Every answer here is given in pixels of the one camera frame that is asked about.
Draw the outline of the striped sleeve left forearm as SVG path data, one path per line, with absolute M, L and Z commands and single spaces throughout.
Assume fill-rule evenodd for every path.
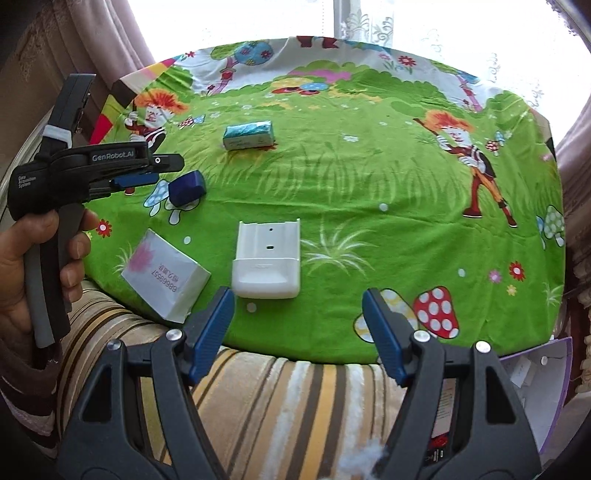
M 57 348 L 42 369 L 33 368 L 1 341 L 1 399 L 19 431 L 44 457 L 58 452 L 57 379 L 62 350 Z

